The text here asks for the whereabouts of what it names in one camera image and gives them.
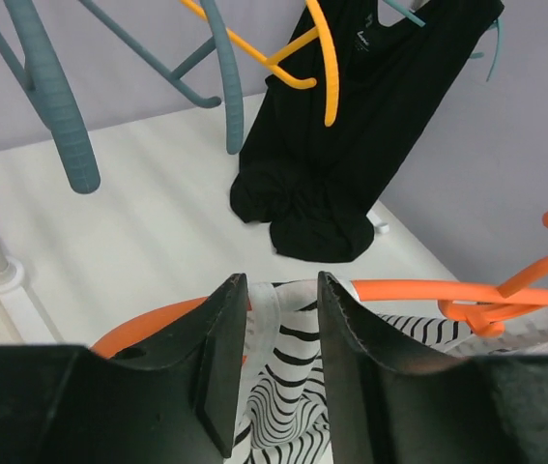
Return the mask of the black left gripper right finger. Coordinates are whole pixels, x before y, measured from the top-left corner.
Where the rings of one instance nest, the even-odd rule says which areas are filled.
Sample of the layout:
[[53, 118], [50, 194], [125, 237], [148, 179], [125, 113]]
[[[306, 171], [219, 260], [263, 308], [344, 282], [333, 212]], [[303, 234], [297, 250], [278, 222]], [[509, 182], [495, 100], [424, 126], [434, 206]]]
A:
[[336, 463], [548, 463], [548, 356], [455, 358], [318, 276]]

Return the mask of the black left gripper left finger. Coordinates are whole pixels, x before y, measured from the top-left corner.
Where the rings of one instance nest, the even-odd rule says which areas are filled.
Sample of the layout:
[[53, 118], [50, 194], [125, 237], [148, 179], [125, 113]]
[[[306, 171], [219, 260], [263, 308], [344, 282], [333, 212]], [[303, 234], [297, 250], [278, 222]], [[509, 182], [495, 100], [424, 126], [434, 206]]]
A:
[[106, 359], [0, 345], [0, 463], [220, 463], [232, 453], [247, 283]]

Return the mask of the orange plastic hanger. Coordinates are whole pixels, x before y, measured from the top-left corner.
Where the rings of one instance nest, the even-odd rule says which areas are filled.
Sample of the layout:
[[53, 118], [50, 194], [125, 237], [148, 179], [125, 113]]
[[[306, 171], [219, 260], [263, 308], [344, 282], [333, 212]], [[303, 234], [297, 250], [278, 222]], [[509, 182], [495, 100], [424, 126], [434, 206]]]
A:
[[[543, 216], [548, 228], [548, 212]], [[493, 352], [548, 353], [548, 289], [531, 285], [548, 276], [548, 256], [497, 286], [442, 280], [339, 280], [362, 303], [432, 301], [442, 316], [387, 315], [386, 321], [421, 343], [455, 356]], [[316, 309], [316, 280], [248, 286], [246, 348], [265, 348], [283, 312]], [[92, 350], [111, 358], [188, 314], [205, 297], [139, 315], [113, 329]]]

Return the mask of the white black striped tank top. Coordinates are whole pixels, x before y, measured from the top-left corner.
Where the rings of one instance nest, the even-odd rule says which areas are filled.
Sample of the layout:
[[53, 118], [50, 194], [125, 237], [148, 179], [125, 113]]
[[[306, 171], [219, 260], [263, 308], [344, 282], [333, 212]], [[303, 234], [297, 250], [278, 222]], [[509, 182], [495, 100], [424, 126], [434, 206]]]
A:
[[[330, 424], [314, 280], [248, 287], [232, 463], [320, 463]], [[448, 319], [384, 315], [416, 341], [454, 357], [548, 354], [548, 308], [506, 323], [503, 335], [479, 337]]]

